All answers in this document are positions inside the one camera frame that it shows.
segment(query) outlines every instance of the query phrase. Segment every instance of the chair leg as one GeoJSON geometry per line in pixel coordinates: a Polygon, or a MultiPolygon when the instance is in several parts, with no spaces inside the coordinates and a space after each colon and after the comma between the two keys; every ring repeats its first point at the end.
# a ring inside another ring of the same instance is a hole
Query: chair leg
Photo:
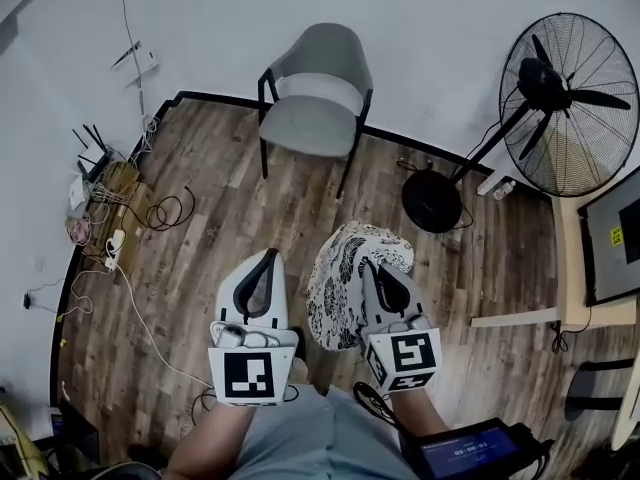
{"type": "Polygon", "coordinates": [[[351,152],[349,153],[349,158],[347,158],[347,165],[344,167],[344,172],[342,173],[342,179],[340,180],[340,186],[338,187],[338,193],[336,194],[336,199],[340,199],[342,197],[342,191],[344,190],[344,184],[347,181],[347,176],[349,175],[349,170],[351,169],[351,163],[353,162],[353,157],[356,156],[356,149],[358,149],[358,142],[360,142],[360,134],[356,137],[356,140],[353,143],[353,147],[351,148],[351,152]]]}
{"type": "Polygon", "coordinates": [[[260,156],[262,157],[262,177],[266,180],[269,176],[269,169],[267,167],[267,142],[264,139],[260,139],[260,156]]]}

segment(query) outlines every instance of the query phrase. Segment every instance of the white desk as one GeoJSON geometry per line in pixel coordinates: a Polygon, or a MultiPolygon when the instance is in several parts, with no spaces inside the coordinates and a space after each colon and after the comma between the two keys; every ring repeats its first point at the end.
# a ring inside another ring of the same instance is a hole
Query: white desk
{"type": "MultiPolygon", "coordinates": [[[[563,329],[566,330],[578,330],[587,325],[590,310],[585,306],[587,283],[584,272],[580,218],[577,210],[614,183],[615,181],[612,181],[593,194],[582,197],[552,198],[558,258],[556,307],[474,318],[471,321],[471,327],[503,327],[558,320],[562,322],[563,329]]],[[[635,323],[636,296],[634,295],[594,306],[589,329],[609,325],[634,325],[635,323]]]]}

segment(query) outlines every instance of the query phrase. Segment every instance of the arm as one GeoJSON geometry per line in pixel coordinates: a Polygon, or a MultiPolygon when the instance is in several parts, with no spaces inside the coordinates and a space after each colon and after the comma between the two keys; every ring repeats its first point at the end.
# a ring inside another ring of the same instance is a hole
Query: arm
{"type": "Polygon", "coordinates": [[[221,480],[234,471],[255,413],[252,407],[216,403],[169,460],[166,480],[221,480]]]}
{"type": "Polygon", "coordinates": [[[414,436],[422,437],[449,430],[424,389],[392,393],[391,403],[400,423],[414,436]]]}

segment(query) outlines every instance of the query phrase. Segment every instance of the black baseboard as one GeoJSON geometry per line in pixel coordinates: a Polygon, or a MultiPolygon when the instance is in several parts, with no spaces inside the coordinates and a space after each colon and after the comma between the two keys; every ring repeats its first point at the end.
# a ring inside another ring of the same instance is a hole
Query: black baseboard
{"type": "MultiPolygon", "coordinates": [[[[246,107],[246,108],[255,108],[255,109],[258,108],[258,100],[250,100],[247,98],[238,98],[235,96],[225,96],[222,94],[210,94],[206,92],[194,92],[194,91],[180,91],[173,100],[167,100],[167,101],[170,102],[170,106],[177,106],[184,98],[188,98],[192,100],[200,100],[200,101],[211,101],[214,103],[225,103],[227,105],[236,105],[239,107],[246,107]]],[[[267,108],[271,108],[272,103],[266,103],[266,105],[267,105],[267,108]]],[[[432,155],[438,158],[442,158],[443,160],[447,160],[457,165],[464,165],[467,161],[466,158],[460,155],[457,155],[456,153],[451,153],[450,151],[446,151],[437,146],[432,146],[431,144],[425,144],[424,142],[420,142],[418,140],[405,137],[404,135],[399,135],[397,133],[393,133],[387,130],[374,128],[373,126],[365,125],[362,133],[366,135],[371,135],[372,137],[376,137],[378,139],[394,142],[396,144],[400,144],[401,146],[406,146],[406,147],[415,149],[417,151],[422,151],[423,153],[426,153],[428,155],[432,155]]],[[[486,167],[480,164],[475,165],[472,168],[472,170],[480,174],[483,174],[485,176],[491,175],[494,171],[490,167],[486,167]]],[[[505,176],[504,181],[512,181],[512,178],[505,176]]],[[[548,204],[551,204],[551,198],[549,196],[540,192],[539,190],[536,190],[533,187],[524,185],[523,183],[518,183],[516,187],[517,187],[517,190],[520,190],[526,193],[530,197],[534,197],[548,204]]]]}
{"type": "MultiPolygon", "coordinates": [[[[155,118],[159,121],[162,121],[162,118],[165,116],[167,111],[170,108],[176,107],[180,104],[183,99],[192,99],[192,100],[200,100],[200,101],[211,101],[214,103],[224,103],[226,105],[235,105],[239,107],[246,108],[258,108],[258,101],[251,100],[247,98],[238,98],[235,96],[225,96],[222,94],[210,94],[205,92],[194,92],[194,91],[180,91],[175,98],[172,100],[166,100],[158,109],[155,114],[155,118]]],[[[271,107],[271,103],[266,104],[268,108],[271,107]]],[[[432,146],[430,144],[425,144],[424,142],[417,141],[415,139],[410,139],[409,137],[405,137],[404,135],[399,135],[397,133],[389,132],[386,130],[380,130],[379,128],[374,128],[371,126],[366,126],[363,129],[363,133],[366,135],[371,135],[372,137],[376,137],[378,139],[387,140],[389,142],[394,142],[396,144],[400,144],[402,146],[406,146],[417,151],[422,151],[428,155],[436,156],[438,158],[442,158],[444,160],[448,160],[449,162],[453,162],[458,165],[462,165],[466,162],[464,157],[460,155],[456,155],[455,153],[451,153],[450,151],[445,151],[444,149],[440,149],[436,146],[432,146]]],[[[138,144],[134,148],[134,153],[140,151],[142,147],[142,137],[138,141],[138,144]]],[[[474,171],[489,176],[493,173],[493,169],[489,167],[485,167],[484,165],[476,165],[473,168],[474,171]]],[[[521,183],[517,186],[518,190],[521,190],[524,193],[527,193],[531,197],[535,197],[536,199],[541,199],[549,204],[551,204],[551,198],[538,190],[531,188],[527,185],[523,185],[521,183]]],[[[65,279],[64,285],[62,287],[62,293],[60,295],[60,303],[58,304],[58,314],[64,313],[67,310],[67,304],[69,302],[69,295],[71,293],[71,284],[76,276],[76,271],[78,266],[80,265],[80,261],[82,260],[82,247],[76,247],[73,251],[73,255],[71,257],[71,261],[69,263],[69,268],[67,269],[67,277],[65,279]]],[[[56,320],[55,327],[53,329],[53,342],[51,346],[51,373],[50,373],[50,391],[49,398],[51,405],[55,407],[58,403],[58,359],[60,356],[60,340],[62,339],[62,326],[64,324],[64,319],[61,322],[56,320]]]]}

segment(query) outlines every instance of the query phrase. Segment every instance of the yellow sticker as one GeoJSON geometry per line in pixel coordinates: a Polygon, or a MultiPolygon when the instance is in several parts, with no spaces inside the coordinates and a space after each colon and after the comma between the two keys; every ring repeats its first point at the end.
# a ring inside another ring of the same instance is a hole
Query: yellow sticker
{"type": "Polygon", "coordinates": [[[621,243],[624,242],[624,238],[622,236],[622,228],[620,226],[618,226],[615,229],[611,230],[611,245],[613,245],[614,247],[616,245],[620,245],[621,243]]]}

